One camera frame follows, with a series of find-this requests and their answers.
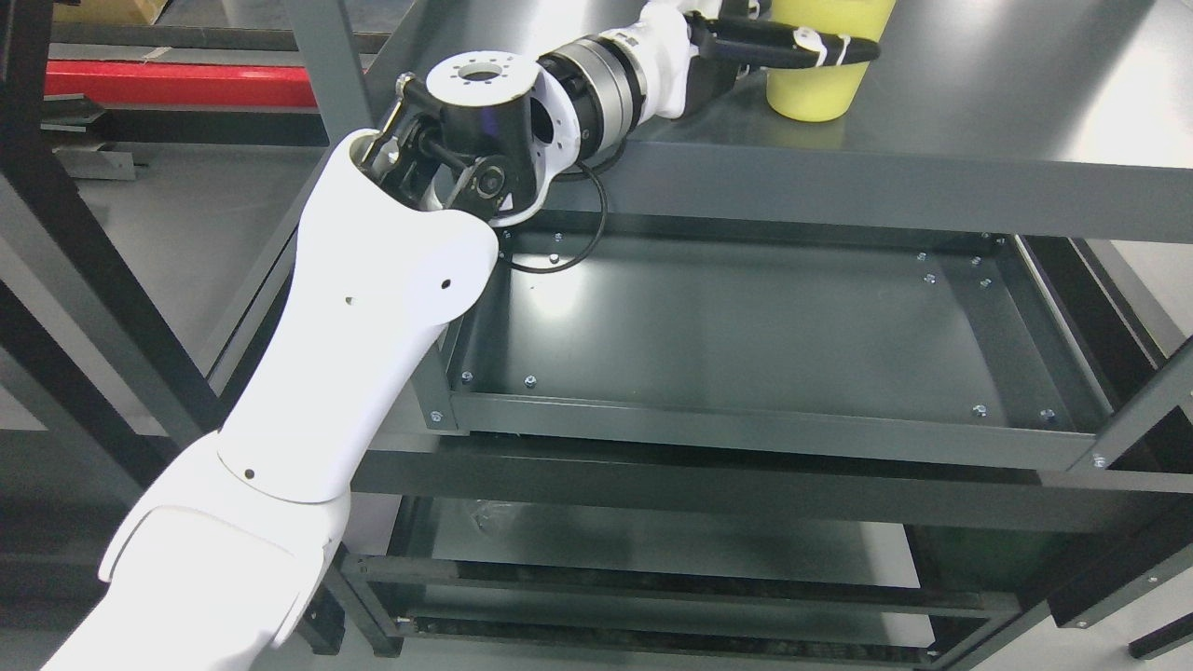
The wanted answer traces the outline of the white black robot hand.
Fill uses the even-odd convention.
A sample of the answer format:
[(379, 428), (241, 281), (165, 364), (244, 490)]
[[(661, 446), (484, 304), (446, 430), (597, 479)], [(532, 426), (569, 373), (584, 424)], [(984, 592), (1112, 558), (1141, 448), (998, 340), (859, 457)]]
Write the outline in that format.
[(837, 33), (820, 33), (781, 21), (753, 17), (748, 6), (729, 1), (648, 1), (638, 21), (613, 27), (599, 37), (617, 47), (638, 76), (644, 99), (639, 121), (678, 119), (719, 96), (698, 92), (697, 63), (750, 64), (767, 69), (806, 69), (828, 55), (843, 63), (871, 62), (880, 55), (877, 42)]

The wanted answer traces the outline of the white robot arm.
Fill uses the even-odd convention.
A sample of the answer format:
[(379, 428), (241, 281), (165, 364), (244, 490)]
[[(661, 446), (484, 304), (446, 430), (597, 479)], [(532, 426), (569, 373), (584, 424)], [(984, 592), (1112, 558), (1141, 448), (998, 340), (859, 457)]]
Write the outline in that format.
[(247, 670), (293, 633), (392, 401), (563, 170), (673, 117), (686, 63), (628, 27), (540, 57), (463, 53), (336, 144), (295, 230), (293, 284), (223, 425), (146, 490), (101, 603), (48, 670)]

